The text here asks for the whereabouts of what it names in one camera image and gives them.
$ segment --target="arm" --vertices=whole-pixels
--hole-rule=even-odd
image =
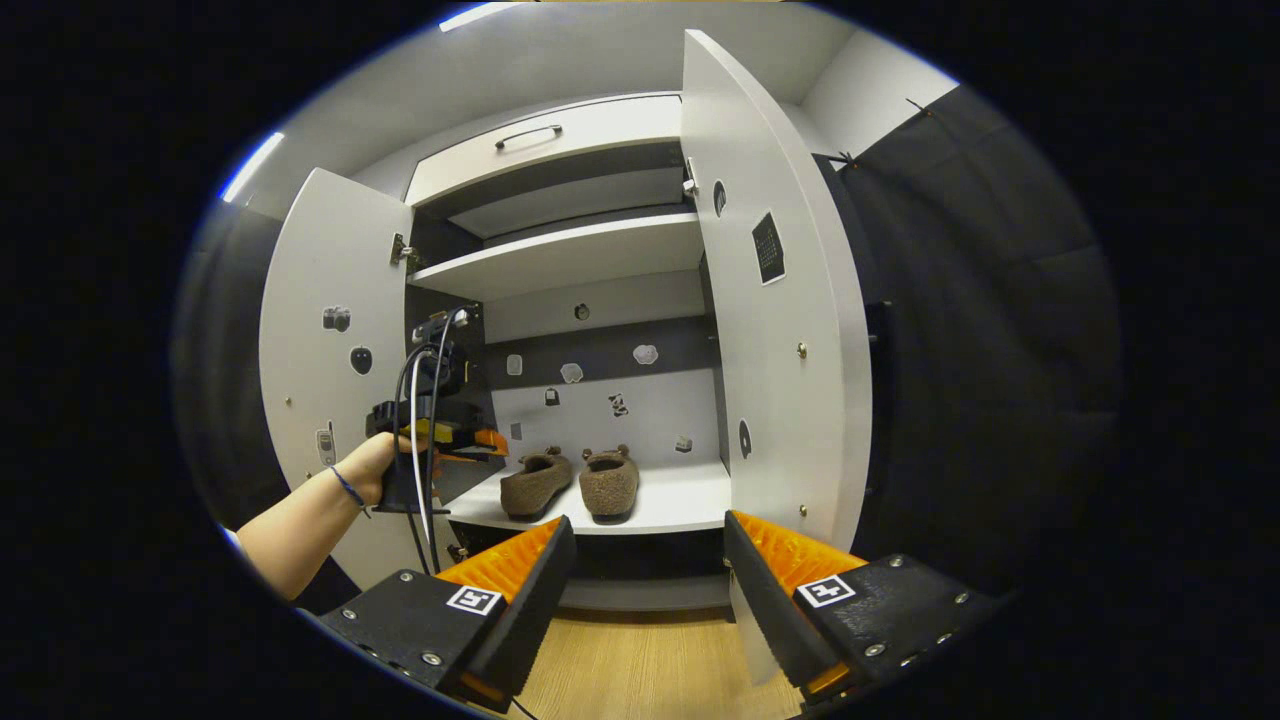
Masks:
[[[410,451],[408,438],[399,438],[399,450]],[[383,471],[394,456],[392,433],[380,433],[366,439],[335,468],[366,505],[376,505],[383,495]],[[360,515],[356,500],[326,468],[250,520],[236,537],[253,569],[292,602],[315,578],[356,515]]]

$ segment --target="bracelet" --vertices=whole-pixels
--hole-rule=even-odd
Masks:
[[[356,488],[351,487],[351,483],[347,482],[347,478],[342,477],[342,473],[338,471],[338,468],[329,465],[329,469],[333,470],[333,474],[338,477],[338,482],[342,483],[342,489],[347,491],[347,493],[356,500],[356,505],[358,505],[360,509],[364,510],[365,518],[370,518],[369,509],[365,507],[365,498],[360,497],[360,493],[356,492]]]

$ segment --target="ceiling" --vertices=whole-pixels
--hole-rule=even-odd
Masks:
[[[431,24],[301,108],[243,197],[283,219],[316,167],[351,176],[443,129],[539,102],[678,90],[685,28],[796,105],[855,31],[800,3],[522,3],[447,33]]]

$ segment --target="cable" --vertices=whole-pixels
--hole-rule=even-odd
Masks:
[[[417,525],[413,524],[413,514],[406,512],[404,518],[408,518],[408,529],[413,533],[413,547],[417,548],[417,561],[422,564],[422,573],[430,575],[431,570],[426,566],[426,556],[422,555],[422,541],[417,537]]]
[[[401,465],[401,462],[402,462],[401,455],[402,454],[399,452],[399,400],[401,400],[401,396],[404,395],[404,373],[408,372],[410,363],[412,363],[413,359],[417,357],[425,350],[426,350],[426,345],[421,345],[419,347],[415,347],[413,351],[408,354],[408,357],[404,359],[404,364],[401,365],[401,374],[399,374],[399,378],[396,380],[396,391],[392,393],[392,434],[397,436],[397,439],[396,439],[396,446],[397,446],[396,447],[396,477],[397,478],[399,478],[401,474],[402,474],[402,470],[401,470],[401,468],[402,468],[402,465]],[[417,527],[413,524],[413,511],[404,512],[404,516],[408,518],[408,527],[410,527],[411,530],[413,530],[413,544],[417,546],[417,559],[419,559],[419,561],[422,562],[422,573],[430,575],[431,574],[431,568],[426,564],[426,556],[422,555],[422,541],[419,539],[419,537],[417,537]]]
[[[534,715],[532,712],[530,712],[529,710],[526,710],[524,705],[520,705],[518,700],[511,698],[511,702],[516,703],[516,707],[518,707],[521,712],[524,712],[525,715],[530,716],[532,720],[538,720],[538,716]]]
[[[440,331],[440,346],[439,346],[439,350],[436,350],[436,352],[435,352],[435,377],[431,378],[431,416],[428,419],[428,424],[426,424],[426,439],[430,443],[429,447],[431,448],[431,452],[428,454],[428,456],[426,456],[426,487],[428,487],[428,492],[431,491],[431,470],[435,466],[435,401],[439,398],[439,393],[440,393],[440,368],[444,364],[444,341],[448,340],[448,337],[449,337],[449,325],[453,324],[453,318],[458,314],[460,310],[462,310],[462,307],[454,307],[453,310],[449,310],[449,316],[444,319],[444,329]],[[421,360],[421,356],[417,356],[417,357],[413,359],[413,378],[411,380],[413,388],[417,388],[417,361],[419,360]],[[410,400],[408,401],[410,401],[410,414],[413,415],[413,421],[415,423],[417,421],[417,413],[413,410],[415,400],[416,398],[417,398],[417,391],[413,389],[412,393],[410,395]],[[429,511],[430,506],[422,503],[422,478],[421,478],[421,474],[420,474],[419,457],[417,457],[417,447],[416,447],[417,433],[413,433],[410,437],[413,438],[410,442],[415,445],[415,448],[413,448],[413,479],[416,480],[416,484],[417,484],[419,506],[421,506],[421,509],[422,509],[422,520],[424,520],[424,523],[426,523],[428,511]],[[431,551],[431,565],[434,565],[435,566],[435,571],[439,573],[440,571],[440,556],[435,551],[435,523],[426,523],[426,544],[428,544],[428,550]]]

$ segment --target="white cabinet door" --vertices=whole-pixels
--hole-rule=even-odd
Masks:
[[[392,398],[404,361],[406,264],[392,265],[390,249],[396,233],[408,241],[412,224],[403,202],[319,168],[284,219],[262,293],[259,370],[268,428],[291,489],[324,470],[325,455],[340,460],[364,442],[365,415]],[[344,331],[324,328],[330,307],[349,313]],[[357,348],[372,360],[365,373],[352,364]],[[326,452],[316,433],[330,423]],[[358,516],[333,551],[361,589],[421,566],[406,519],[371,515]]]
[[[680,142],[716,300],[732,506],[847,552],[867,486],[872,386],[844,225],[800,133],[701,31],[685,32],[684,83]],[[777,243],[765,237],[758,252],[767,217]]]

